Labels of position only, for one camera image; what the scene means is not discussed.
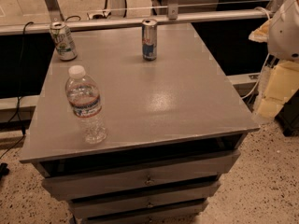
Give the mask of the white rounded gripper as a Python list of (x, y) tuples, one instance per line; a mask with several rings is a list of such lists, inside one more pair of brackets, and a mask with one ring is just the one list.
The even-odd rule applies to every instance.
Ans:
[(285, 0), (271, 21), (252, 31), (249, 40), (267, 42), (268, 52), (279, 62), (262, 71), (255, 113), (273, 119), (299, 90), (299, 0)]

